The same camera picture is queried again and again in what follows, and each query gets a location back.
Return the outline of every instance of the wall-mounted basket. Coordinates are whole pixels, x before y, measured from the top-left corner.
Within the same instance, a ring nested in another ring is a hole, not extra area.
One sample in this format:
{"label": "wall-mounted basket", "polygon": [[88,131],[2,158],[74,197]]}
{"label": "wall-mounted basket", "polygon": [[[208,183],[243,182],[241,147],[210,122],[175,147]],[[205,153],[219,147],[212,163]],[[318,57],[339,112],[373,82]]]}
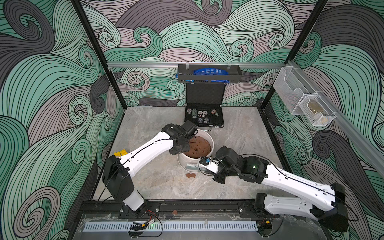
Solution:
{"label": "wall-mounted basket", "polygon": [[288,111],[292,115],[303,114],[298,104],[304,97],[304,94],[309,94],[308,90],[303,86],[299,79],[293,74],[293,67],[282,67],[273,88],[279,94]]}
{"label": "wall-mounted basket", "polygon": [[281,68],[273,87],[292,115],[304,114],[313,126],[327,126],[336,118],[321,105],[319,94],[309,93],[303,86],[292,66]]}
{"label": "wall-mounted basket", "polygon": [[319,103],[318,97],[317,93],[306,94],[299,103],[299,107],[313,126],[324,127],[335,119],[336,115],[328,114]]}

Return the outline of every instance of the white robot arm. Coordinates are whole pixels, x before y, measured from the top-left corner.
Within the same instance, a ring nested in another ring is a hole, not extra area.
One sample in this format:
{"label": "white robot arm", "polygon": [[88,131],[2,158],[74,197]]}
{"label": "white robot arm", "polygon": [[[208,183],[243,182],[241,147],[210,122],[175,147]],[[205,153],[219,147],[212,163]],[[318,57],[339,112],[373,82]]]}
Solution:
{"label": "white robot arm", "polygon": [[[196,131],[196,127],[189,121],[182,126],[168,124],[138,149],[118,158],[109,157],[102,181],[114,199],[137,211],[143,205],[144,199],[134,190],[131,177],[167,150],[172,155],[189,151],[189,139]],[[343,186],[313,182],[279,169],[271,163],[259,156],[243,158],[225,146],[216,152],[216,158],[205,157],[199,162],[200,167],[206,169],[206,173],[210,173],[218,183],[225,184],[226,177],[238,176],[247,182],[277,187],[296,196],[275,197],[259,193],[253,206],[256,211],[309,217],[335,231],[347,230],[348,214]]]}

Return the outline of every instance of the dough piece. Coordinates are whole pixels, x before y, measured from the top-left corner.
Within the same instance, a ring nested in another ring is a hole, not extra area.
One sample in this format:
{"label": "dough piece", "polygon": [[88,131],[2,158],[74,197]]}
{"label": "dough piece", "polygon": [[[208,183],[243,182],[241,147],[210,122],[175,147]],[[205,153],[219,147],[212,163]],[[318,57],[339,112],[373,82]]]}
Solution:
{"label": "dough piece", "polygon": [[200,158],[205,157],[211,152],[211,145],[203,137],[196,137],[189,140],[191,150],[185,152],[187,157]]}

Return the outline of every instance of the table surface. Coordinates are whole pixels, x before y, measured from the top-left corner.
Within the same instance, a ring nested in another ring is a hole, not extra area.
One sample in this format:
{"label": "table surface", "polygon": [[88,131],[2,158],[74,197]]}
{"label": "table surface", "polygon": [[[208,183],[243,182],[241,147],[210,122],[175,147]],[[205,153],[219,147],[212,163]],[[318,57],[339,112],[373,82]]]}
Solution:
{"label": "table surface", "polygon": [[[131,152],[152,139],[166,124],[184,123],[184,107],[130,107],[113,143],[110,155],[125,149]],[[223,108],[224,127],[208,132],[214,140],[214,153],[222,146],[238,154],[254,153],[281,166],[271,139],[257,108]],[[250,199],[264,192],[279,197],[292,195],[266,185],[248,183],[238,177],[227,177],[219,184],[212,177],[196,173],[186,177],[184,170],[168,151],[146,164],[133,178],[135,189],[146,199]],[[100,181],[93,196],[97,200],[104,184]],[[110,197],[106,189],[100,200]]]}

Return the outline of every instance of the wall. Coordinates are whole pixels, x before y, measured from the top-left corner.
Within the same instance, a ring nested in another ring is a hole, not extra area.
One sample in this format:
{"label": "wall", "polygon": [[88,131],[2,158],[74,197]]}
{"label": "wall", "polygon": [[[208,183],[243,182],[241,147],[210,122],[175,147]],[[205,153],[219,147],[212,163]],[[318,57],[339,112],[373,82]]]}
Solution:
{"label": "wall", "polygon": [[[283,63],[316,0],[82,0],[108,61]],[[276,70],[242,69],[224,106],[258,106]],[[177,69],[114,68],[128,105],[181,106]]]}
{"label": "wall", "polygon": [[[384,153],[384,5],[345,3],[327,5],[295,61]],[[346,186],[346,203],[359,221],[349,222],[347,233],[330,231],[334,239],[383,240],[384,180],[340,127],[313,127],[292,116],[276,93],[265,111],[295,174]]]}
{"label": "wall", "polygon": [[122,107],[70,0],[0,1],[2,239],[66,239]]}

